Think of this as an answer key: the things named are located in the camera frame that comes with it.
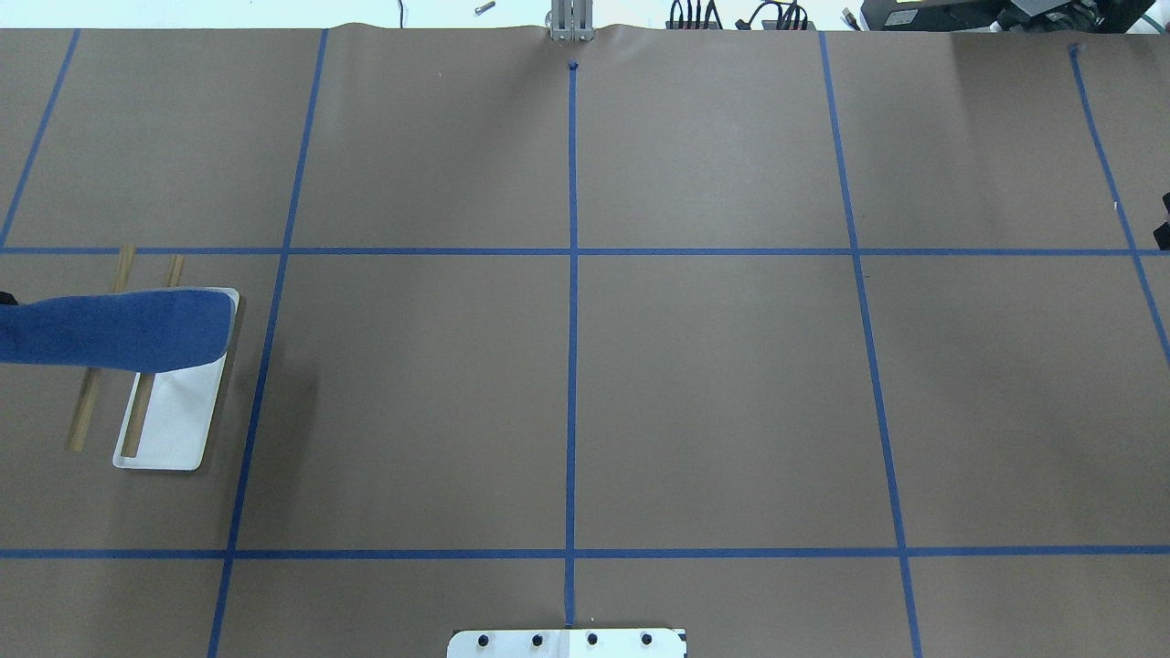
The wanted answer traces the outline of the blue towel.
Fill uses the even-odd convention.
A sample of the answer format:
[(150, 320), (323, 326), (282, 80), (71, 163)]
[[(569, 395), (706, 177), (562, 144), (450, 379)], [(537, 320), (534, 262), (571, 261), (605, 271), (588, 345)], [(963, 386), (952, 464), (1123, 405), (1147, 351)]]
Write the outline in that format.
[(1, 359), (12, 364), (168, 372), (229, 350), (234, 292), (167, 288), (4, 306)]

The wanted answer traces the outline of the white wooden towel rack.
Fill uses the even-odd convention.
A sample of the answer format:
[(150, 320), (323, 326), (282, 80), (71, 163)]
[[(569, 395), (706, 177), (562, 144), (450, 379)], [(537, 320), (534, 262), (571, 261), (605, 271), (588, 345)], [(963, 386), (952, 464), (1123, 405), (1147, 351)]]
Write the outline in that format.
[[(122, 246), (113, 270), (113, 294), (126, 292), (133, 262), (135, 246)], [(245, 303), (238, 289), (201, 289), (230, 299), (229, 348), (218, 361), (192, 369), (135, 373), (113, 445), (112, 465), (116, 468), (192, 473), (204, 462), (220, 397), (229, 382), (230, 356)], [(66, 434), (67, 452), (80, 452), (85, 445), (99, 383), (101, 370), (85, 369)]]

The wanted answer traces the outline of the black monitor stand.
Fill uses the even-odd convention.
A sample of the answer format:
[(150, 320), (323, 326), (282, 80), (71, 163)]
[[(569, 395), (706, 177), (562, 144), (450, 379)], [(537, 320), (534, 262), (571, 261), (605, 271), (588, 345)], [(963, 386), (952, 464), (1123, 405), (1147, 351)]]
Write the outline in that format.
[(1152, 18), (1157, 1), (1007, 1), (994, 18), (999, 32), (1124, 34)]

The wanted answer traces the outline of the aluminium frame post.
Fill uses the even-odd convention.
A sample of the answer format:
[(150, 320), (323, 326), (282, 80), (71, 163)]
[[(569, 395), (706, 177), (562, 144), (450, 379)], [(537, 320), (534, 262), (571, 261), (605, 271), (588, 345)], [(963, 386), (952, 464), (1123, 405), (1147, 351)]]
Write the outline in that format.
[(596, 37), (592, 0), (553, 0), (548, 11), (548, 33), (557, 42), (590, 42)]

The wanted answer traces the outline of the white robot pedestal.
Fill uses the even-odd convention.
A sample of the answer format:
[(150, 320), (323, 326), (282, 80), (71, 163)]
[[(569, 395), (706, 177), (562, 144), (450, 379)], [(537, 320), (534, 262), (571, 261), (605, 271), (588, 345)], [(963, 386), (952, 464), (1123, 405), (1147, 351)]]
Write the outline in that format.
[(464, 630), (447, 657), (686, 657), (684, 630), (670, 628)]

